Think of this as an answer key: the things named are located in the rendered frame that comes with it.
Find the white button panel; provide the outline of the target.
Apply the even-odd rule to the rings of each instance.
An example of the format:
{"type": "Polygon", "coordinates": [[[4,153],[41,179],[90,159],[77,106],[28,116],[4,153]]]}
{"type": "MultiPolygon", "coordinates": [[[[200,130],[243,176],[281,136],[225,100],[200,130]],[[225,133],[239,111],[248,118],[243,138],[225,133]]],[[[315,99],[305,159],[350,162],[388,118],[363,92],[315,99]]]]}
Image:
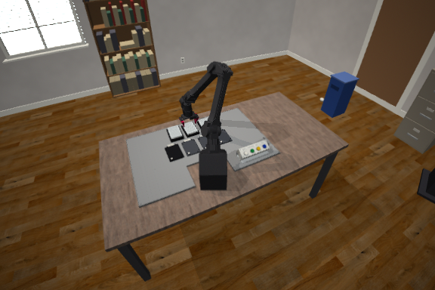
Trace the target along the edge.
{"type": "Polygon", "coordinates": [[[249,146],[246,146],[246,147],[238,149],[236,151],[236,155],[238,156],[239,160],[242,163],[244,163],[244,162],[247,162],[247,161],[256,159],[256,158],[258,158],[260,156],[268,154],[268,151],[265,151],[265,150],[270,149],[270,147],[269,147],[269,144],[266,141],[266,139],[264,137],[263,137],[263,139],[264,140],[262,140],[260,142],[253,143],[253,144],[251,144],[249,146]],[[265,152],[263,152],[263,151],[265,151],[265,152]],[[257,154],[257,153],[259,153],[259,154],[257,154]],[[257,155],[252,156],[254,154],[257,154],[257,155]],[[252,157],[249,157],[249,156],[252,156],[252,157]],[[249,158],[244,159],[246,157],[249,157],[249,158]]]}

